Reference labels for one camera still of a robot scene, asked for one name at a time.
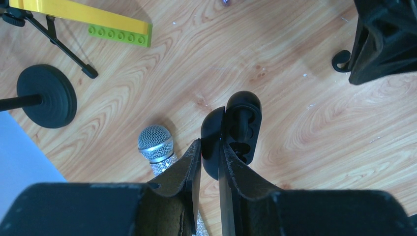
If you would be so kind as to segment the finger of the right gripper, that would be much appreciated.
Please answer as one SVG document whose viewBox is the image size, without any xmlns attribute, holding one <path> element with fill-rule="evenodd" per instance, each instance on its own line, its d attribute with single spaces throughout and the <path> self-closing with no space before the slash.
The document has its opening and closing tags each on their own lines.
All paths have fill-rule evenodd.
<svg viewBox="0 0 417 236">
<path fill-rule="evenodd" d="M 417 70 L 417 2 L 357 0 L 357 31 L 348 69 L 361 85 Z"/>
</svg>

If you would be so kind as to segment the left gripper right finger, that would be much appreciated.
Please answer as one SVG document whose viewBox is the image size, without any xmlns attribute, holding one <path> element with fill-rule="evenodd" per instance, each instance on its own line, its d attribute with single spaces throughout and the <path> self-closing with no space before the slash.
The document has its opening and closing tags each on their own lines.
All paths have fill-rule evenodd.
<svg viewBox="0 0 417 236">
<path fill-rule="evenodd" d="M 412 236 L 400 203 L 379 190 L 284 190 L 219 149 L 225 236 Z"/>
</svg>

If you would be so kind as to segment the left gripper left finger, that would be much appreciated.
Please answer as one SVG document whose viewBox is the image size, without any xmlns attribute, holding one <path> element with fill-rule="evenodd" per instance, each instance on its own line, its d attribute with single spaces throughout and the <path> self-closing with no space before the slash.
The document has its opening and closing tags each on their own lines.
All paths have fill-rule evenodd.
<svg viewBox="0 0 417 236">
<path fill-rule="evenodd" d="M 145 183 L 37 183 L 13 202 L 3 236 L 192 236 L 201 140 Z"/>
</svg>

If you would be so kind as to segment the black earbud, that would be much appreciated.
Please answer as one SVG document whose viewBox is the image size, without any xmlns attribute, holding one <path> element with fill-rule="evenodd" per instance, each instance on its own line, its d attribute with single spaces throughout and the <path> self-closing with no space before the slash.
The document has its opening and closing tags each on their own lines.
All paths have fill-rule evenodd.
<svg viewBox="0 0 417 236">
<path fill-rule="evenodd" d="M 351 58 L 351 53 L 348 50 L 342 50 L 338 52 L 331 60 L 331 65 L 333 69 L 340 73 L 347 73 L 351 70 L 349 69 L 349 61 Z"/>
</svg>

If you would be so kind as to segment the black earbud charging case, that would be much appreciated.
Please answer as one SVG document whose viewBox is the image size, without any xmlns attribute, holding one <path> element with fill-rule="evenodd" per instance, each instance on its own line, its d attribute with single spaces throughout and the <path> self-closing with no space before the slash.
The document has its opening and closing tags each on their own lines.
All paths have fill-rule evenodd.
<svg viewBox="0 0 417 236">
<path fill-rule="evenodd" d="M 219 180 L 219 158 L 222 144 L 228 144 L 245 164 L 253 161 L 262 122 L 262 105 L 250 91 L 239 91 L 227 106 L 211 111 L 201 127 L 203 167 L 214 180 Z"/>
</svg>

